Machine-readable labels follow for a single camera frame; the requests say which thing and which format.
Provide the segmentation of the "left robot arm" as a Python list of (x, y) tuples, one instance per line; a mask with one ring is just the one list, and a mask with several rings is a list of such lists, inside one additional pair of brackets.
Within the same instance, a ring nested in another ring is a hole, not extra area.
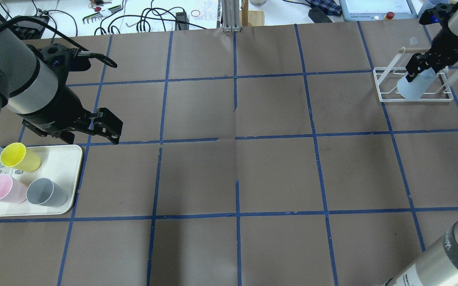
[(117, 145), (122, 135), (122, 121), (107, 108), (95, 112), (84, 109), (78, 96), (66, 86), (70, 72), (90, 69), (91, 58), (116, 68), (103, 54), (96, 54), (64, 34), (73, 45), (51, 44), (35, 48), (24, 44), (10, 30), (21, 21), (35, 22), (57, 30), (29, 16), (0, 21), (0, 111), (7, 108), (20, 116), (23, 125), (40, 137), (59, 138), (74, 143), (74, 132), (98, 135)]

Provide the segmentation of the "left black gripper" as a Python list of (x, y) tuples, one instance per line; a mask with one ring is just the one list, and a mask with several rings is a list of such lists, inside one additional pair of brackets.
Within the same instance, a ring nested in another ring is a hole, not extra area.
[(113, 145), (120, 143), (123, 122), (108, 108), (90, 113), (83, 108), (80, 98), (67, 86), (61, 86), (52, 100), (40, 110), (22, 114), (22, 125), (39, 133), (52, 133), (64, 143), (72, 145), (75, 135), (67, 130), (93, 128), (89, 135), (107, 138)]

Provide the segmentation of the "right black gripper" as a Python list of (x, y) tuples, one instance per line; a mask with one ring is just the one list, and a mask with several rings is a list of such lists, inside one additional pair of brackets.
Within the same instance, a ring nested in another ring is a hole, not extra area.
[(458, 62), (458, 35), (449, 28), (442, 27), (433, 38), (432, 46), (425, 53), (413, 54), (406, 65), (406, 80), (412, 81), (423, 71), (431, 66), (443, 66), (443, 72), (448, 72)]

